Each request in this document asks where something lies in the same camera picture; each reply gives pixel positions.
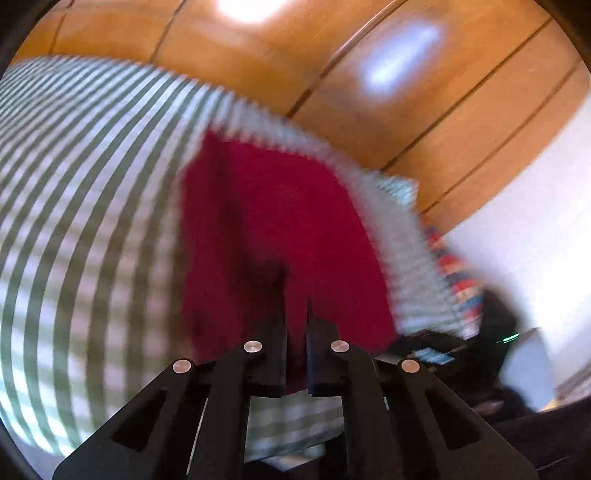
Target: folded red cloth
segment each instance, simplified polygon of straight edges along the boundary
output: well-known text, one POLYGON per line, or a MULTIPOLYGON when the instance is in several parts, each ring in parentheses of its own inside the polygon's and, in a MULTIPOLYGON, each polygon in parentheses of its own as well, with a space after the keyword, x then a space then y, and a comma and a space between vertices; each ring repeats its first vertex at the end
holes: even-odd
POLYGON ((374 249, 326 165, 208 132, 182 190, 183 316, 198 361, 248 340, 252 326, 284 304, 297 370, 308 297, 317 316, 369 352, 395 339, 374 249))

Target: white wall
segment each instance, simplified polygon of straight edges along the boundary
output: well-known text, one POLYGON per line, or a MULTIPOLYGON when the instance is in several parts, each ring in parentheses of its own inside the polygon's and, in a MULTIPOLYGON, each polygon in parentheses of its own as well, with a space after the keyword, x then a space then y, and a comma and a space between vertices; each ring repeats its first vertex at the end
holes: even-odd
POLYGON ((527 327, 557 383, 591 361, 591 95, 544 152, 446 235, 527 327))

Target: silver screw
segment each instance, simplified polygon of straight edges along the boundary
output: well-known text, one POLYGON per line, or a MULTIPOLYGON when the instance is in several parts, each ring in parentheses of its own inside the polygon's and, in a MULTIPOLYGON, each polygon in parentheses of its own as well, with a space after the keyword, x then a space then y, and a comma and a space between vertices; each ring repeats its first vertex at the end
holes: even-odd
POLYGON ((257 353, 262 349, 262 343, 257 340, 250 340, 244 344, 244 350, 248 353, 257 353))
POLYGON ((421 365, 415 360, 405 360, 402 362, 402 369, 408 374, 415 374, 421 368, 421 365))
POLYGON ((349 344, 344 340, 335 340, 330 344, 333 352, 344 353, 349 350, 349 344))
POLYGON ((183 374, 191 370, 191 362, 189 360, 177 360, 173 363, 173 370, 178 374, 183 374))

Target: black device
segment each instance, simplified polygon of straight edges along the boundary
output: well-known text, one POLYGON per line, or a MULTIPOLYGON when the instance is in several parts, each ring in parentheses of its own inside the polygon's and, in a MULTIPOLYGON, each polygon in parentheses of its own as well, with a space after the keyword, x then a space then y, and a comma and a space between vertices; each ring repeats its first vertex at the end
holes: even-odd
MULTIPOLYGON (((57 468, 54 480, 235 480, 251 396, 285 388, 287 333, 262 322, 215 363, 170 365, 57 468)), ((535 480, 517 450, 413 359, 372 359, 309 313, 308 391, 339 395, 356 480, 535 480)))

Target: green led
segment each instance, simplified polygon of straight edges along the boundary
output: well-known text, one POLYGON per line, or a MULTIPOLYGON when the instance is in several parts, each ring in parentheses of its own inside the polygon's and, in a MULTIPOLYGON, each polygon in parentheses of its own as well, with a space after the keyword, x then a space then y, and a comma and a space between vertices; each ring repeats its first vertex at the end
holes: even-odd
POLYGON ((500 342, 498 343, 509 343, 512 342, 513 340, 515 340, 517 337, 519 336, 519 333, 516 333, 515 335, 511 335, 510 337, 507 338, 503 338, 500 342))

